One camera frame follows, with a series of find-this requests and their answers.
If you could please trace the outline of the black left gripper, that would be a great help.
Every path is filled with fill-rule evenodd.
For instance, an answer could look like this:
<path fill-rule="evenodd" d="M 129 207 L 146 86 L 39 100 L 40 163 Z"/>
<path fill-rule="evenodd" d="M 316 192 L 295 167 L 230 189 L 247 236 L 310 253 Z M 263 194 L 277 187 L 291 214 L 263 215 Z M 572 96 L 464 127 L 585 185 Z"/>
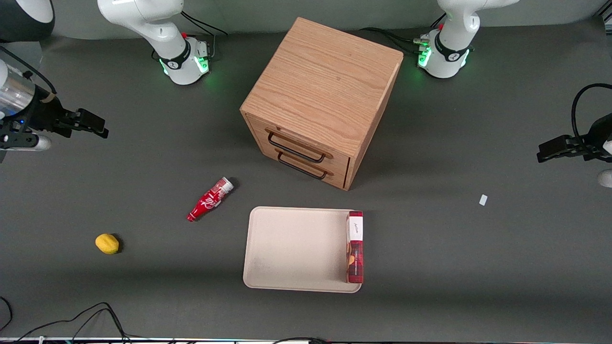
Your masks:
<path fill-rule="evenodd" d="M 612 161 L 611 153 L 605 149 L 605 143 L 611 139 L 612 114 L 608 114 L 596 120 L 590 127 L 588 133 L 575 137 L 560 135 L 549 141 L 549 145 L 539 145 L 537 160 L 544 163 L 561 157 L 574 157 L 579 150 L 579 156 L 584 161 L 597 159 L 600 161 Z"/>

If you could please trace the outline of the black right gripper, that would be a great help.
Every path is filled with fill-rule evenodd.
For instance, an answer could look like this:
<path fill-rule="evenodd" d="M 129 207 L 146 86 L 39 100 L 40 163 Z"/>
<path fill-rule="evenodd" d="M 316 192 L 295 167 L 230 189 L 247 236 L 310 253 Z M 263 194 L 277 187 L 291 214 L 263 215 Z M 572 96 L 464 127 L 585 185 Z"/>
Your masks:
<path fill-rule="evenodd" d="M 83 108 L 68 111 L 53 94 L 34 94 L 21 117 L 21 132 L 48 131 L 69 139 L 74 129 L 93 133 L 103 139 L 109 137 L 103 118 Z"/>

